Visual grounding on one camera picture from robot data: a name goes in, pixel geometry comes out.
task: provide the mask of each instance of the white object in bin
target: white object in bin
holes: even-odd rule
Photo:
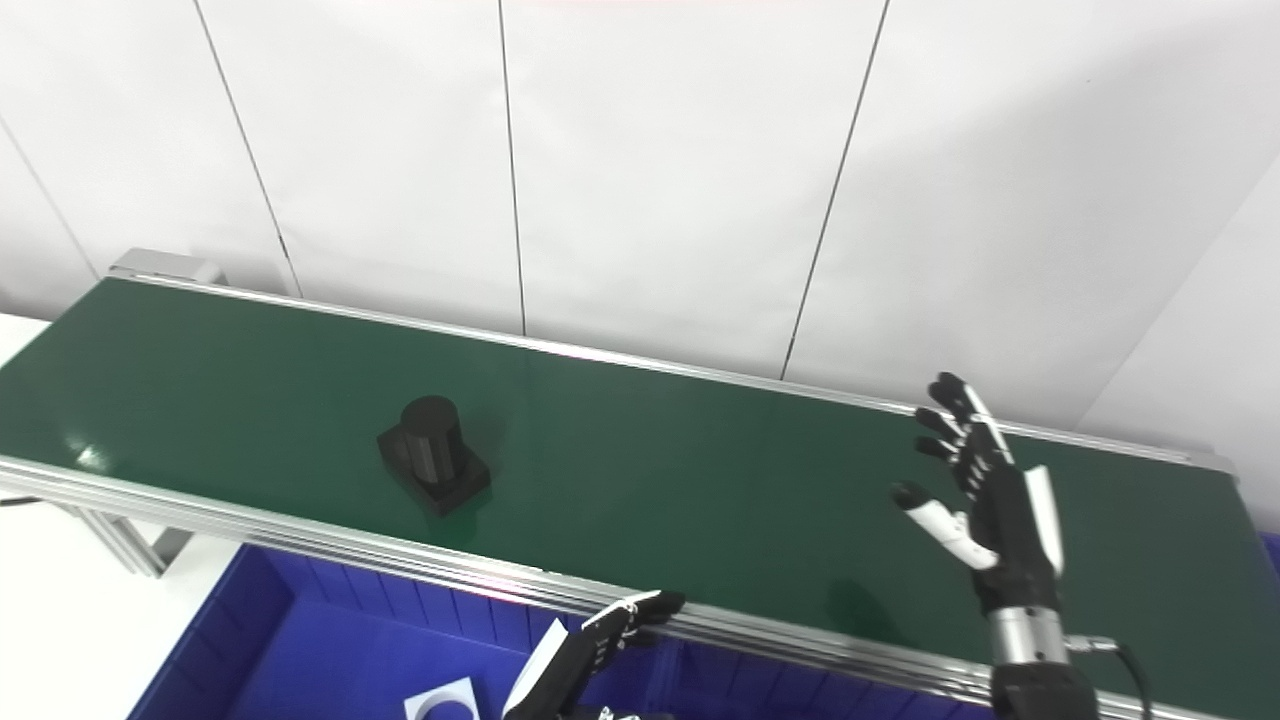
[[[453,680],[447,685],[440,685],[434,691],[426,691],[404,701],[404,720],[424,720],[431,710],[447,703],[456,702],[471,711],[471,720],[480,720],[480,708],[476,706],[476,693],[471,687],[471,678]]]
[[[507,696],[507,703],[502,708],[502,715],[506,717],[511,708],[524,702],[525,697],[529,696],[529,691],[534,689],[534,684],[538,679],[543,676],[547,670],[547,665],[556,657],[556,652],[562,644],[564,644],[564,638],[568,637],[568,630],[559,620],[553,620],[552,626],[547,628],[543,633],[543,639],[538,641],[538,647],[525,661],[525,666],[520,669],[520,676],[516,678],[516,684],[511,687],[511,694]]]

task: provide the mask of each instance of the robotic hand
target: robotic hand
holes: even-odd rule
[[[916,450],[941,459],[972,501],[951,512],[915,483],[893,487],[893,501],[942,547],[969,566],[991,626],[995,671],[991,703],[1001,720],[1097,720],[1093,687],[1070,665],[1069,651],[1115,651],[1134,670],[1144,717],[1146,679],[1123,646],[1106,638],[1065,637],[1057,580],[1062,537],[1053,488],[1043,466],[1019,470],[1000,428],[978,395],[942,373],[929,396],[951,416],[920,407],[916,420],[936,437]]]
[[[613,720],[608,707],[577,707],[588,680],[608,666],[618,651],[653,644],[657,637],[644,626],[666,623],[684,605],[681,593],[650,591],[613,602],[573,634],[556,620],[516,678],[502,711],[503,720]],[[671,716],[631,715],[618,720],[671,720]]]

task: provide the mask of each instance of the blue plastic crate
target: blue plastic crate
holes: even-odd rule
[[[581,619],[244,547],[132,720],[401,720],[470,676],[484,720],[552,620]],[[682,720],[991,720],[986,707],[664,638],[591,679],[584,703]]]
[[[1280,575],[1280,536],[1262,533],[1262,547],[1271,556],[1271,566],[1276,569],[1276,575]]]

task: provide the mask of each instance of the white fingertip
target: white fingertip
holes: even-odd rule
[[[960,520],[937,500],[931,500],[924,505],[908,510],[906,515],[915,520],[915,524],[929,533],[961,562],[974,570],[988,570],[1000,562],[1000,556],[989,548],[978,544],[969,537],[968,518]]]
[[[516,678],[516,684],[511,687],[511,694],[507,696],[507,703],[502,707],[502,714],[506,716],[511,712],[512,707],[516,707],[529,697],[530,691],[538,684],[538,680],[547,671],[550,665],[552,659],[559,652],[562,644],[564,644],[564,638],[568,637],[568,630],[559,620],[553,620],[552,625],[547,628],[543,633],[543,639],[538,641],[538,647],[525,661],[525,666],[520,669],[520,675]]]
[[[1057,500],[1053,497],[1053,483],[1048,477],[1048,468],[1037,465],[1023,473],[1027,480],[1027,495],[1032,501],[1032,516],[1036,518],[1036,529],[1039,532],[1041,547],[1048,557],[1057,577],[1062,577],[1062,568],[1066,557],[1062,551],[1062,527],[1057,520]]]
[[[635,607],[636,605],[640,605],[641,601],[649,600],[650,597],[657,596],[659,592],[662,592],[662,591],[637,592],[635,594],[628,594],[628,596],[626,596],[623,598],[614,600],[613,602],[611,602],[609,605],[607,605],[603,610],[600,610],[595,615],[591,615],[590,618],[588,618],[582,623],[582,626],[585,628],[585,626],[590,625],[591,623],[595,623],[600,618],[604,618],[605,615],[608,615],[609,612],[613,612],[614,610],[617,610],[620,607]]]

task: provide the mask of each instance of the white backdrop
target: white backdrop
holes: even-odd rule
[[[1274,1],[0,0],[0,311],[143,245],[900,400],[951,369],[1215,446],[1280,529]]]

